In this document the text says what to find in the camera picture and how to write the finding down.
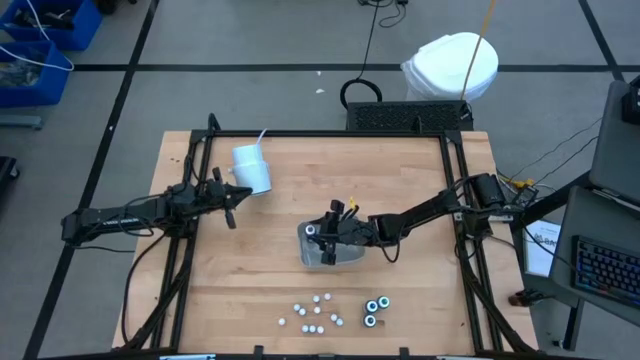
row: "white cup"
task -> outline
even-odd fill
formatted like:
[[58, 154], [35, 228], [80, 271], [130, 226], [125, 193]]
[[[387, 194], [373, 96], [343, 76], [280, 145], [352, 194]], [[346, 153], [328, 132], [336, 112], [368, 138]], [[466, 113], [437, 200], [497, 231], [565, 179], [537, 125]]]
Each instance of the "white cup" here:
[[232, 155], [234, 166], [231, 172], [238, 186], [252, 188], [252, 195], [260, 195], [271, 190], [269, 164], [262, 158], [260, 144], [234, 148]]

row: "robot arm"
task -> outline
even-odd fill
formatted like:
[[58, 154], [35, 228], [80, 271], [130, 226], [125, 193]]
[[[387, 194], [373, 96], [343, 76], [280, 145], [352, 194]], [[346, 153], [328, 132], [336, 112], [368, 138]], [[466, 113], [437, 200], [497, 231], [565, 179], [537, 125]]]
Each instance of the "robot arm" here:
[[[471, 185], [479, 208], [471, 208], [458, 202], [457, 190], [465, 183]], [[471, 232], [470, 235], [489, 235], [491, 227], [488, 218], [490, 215], [505, 212], [505, 202], [498, 180], [495, 175], [489, 174], [459, 180], [435, 197], [401, 214], [372, 215], [366, 222], [354, 218], [357, 210], [344, 213], [344, 204], [333, 200], [331, 211], [325, 213], [321, 219], [310, 222], [319, 224], [320, 230], [308, 238], [323, 251], [322, 263], [335, 265], [336, 244], [380, 248], [396, 246], [414, 228], [447, 214], [464, 214], [463, 220]]]
[[191, 184], [170, 186], [164, 193], [146, 196], [125, 206], [106, 209], [78, 209], [62, 221], [62, 240], [72, 246], [91, 241], [102, 234], [159, 228], [181, 231], [187, 220], [215, 210], [224, 210], [229, 228], [235, 228], [232, 209], [251, 195], [252, 189], [223, 184], [220, 170], [202, 184], [202, 191]]

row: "paper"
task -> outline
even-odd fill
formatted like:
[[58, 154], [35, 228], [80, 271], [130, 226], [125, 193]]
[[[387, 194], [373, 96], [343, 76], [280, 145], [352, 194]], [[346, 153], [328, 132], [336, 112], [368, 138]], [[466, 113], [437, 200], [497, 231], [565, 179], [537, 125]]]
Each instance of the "paper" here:
[[[546, 221], [536, 221], [527, 230], [545, 249], [555, 254], [560, 236], [560, 225]], [[525, 232], [525, 272], [531, 275], [549, 277], [553, 256], [536, 244]]]

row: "wooden table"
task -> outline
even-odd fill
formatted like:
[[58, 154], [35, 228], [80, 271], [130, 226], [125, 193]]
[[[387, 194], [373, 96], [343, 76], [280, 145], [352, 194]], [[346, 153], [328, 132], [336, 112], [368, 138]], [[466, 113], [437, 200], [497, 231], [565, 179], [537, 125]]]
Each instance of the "wooden table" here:
[[[151, 193], [180, 182], [188, 138], [189, 132], [165, 133]], [[487, 134], [463, 133], [463, 139], [470, 174], [494, 173]], [[220, 167], [224, 180], [234, 184], [233, 176], [226, 174], [232, 165], [231, 149], [253, 141], [214, 139], [210, 168]], [[395, 264], [372, 248], [355, 265], [309, 271], [298, 252], [296, 227], [324, 214], [332, 199], [348, 202], [353, 196], [364, 217], [402, 212], [446, 188], [436, 139], [266, 137], [262, 148], [273, 190], [240, 204], [235, 230], [227, 228], [222, 213], [200, 218], [181, 352], [251, 353], [254, 345], [264, 345], [272, 354], [395, 355], [399, 347], [409, 347], [416, 355], [473, 354], [449, 216], [413, 230], [403, 240]], [[453, 147], [450, 153], [457, 171]], [[497, 237], [511, 241], [508, 226], [493, 226]], [[140, 238], [137, 254], [151, 241]], [[156, 304], [168, 243], [151, 251], [133, 276], [130, 335]], [[497, 306], [537, 348], [529, 309], [507, 302], [523, 288], [515, 252], [496, 241], [487, 240], [484, 246]], [[325, 292], [333, 298], [322, 302], [320, 315], [311, 313], [312, 296]], [[391, 307], [380, 313], [378, 326], [364, 328], [362, 306], [380, 295], [391, 298]], [[295, 303], [310, 314], [298, 316]], [[490, 348], [486, 315], [477, 303], [484, 344]], [[344, 318], [342, 328], [330, 321], [334, 312]], [[283, 327], [278, 325], [282, 317], [287, 319]], [[173, 309], [167, 312], [165, 334], [170, 334], [172, 319]], [[303, 335], [303, 324], [322, 325], [325, 334]], [[168, 344], [168, 337], [163, 337], [163, 344]], [[114, 345], [121, 343], [117, 330]]]

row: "blue crate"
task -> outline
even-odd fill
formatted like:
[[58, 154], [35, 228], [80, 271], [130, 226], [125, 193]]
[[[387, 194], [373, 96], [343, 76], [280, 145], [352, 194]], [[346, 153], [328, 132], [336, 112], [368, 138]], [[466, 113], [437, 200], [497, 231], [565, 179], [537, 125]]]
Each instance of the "blue crate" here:
[[[8, 51], [29, 58], [34, 52], [46, 54], [46, 64], [68, 68], [69, 62], [56, 49], [51, 41], [15, 42], [0, 44]], [[0, 62], [10, 62], [15, 59], [0, 51]], [[33, 86], [0, 87], [0, 107], [53, 105], [60, 102], [64, 86], [67, 83], [68, 71], [43, 67], [38, 82]]]
[[[58, 49], [85, 50], [89, 47], [102, 21], [102, 15], [91, 0], [31, 0], [36, 10], [43, 3], [60, 5], [60, 12], [69, 8], [77, 9], [73, 18], [73, 30], [45, 28], [45, 32], [51, 41], [56, 43]], [[26, 0], [14, 0], [0, 17], [0, 29], [9, 33], [16, 41], [46, 40], [38, 28], [16, 27], [11, 24], [18, 10], [32, 12]]]

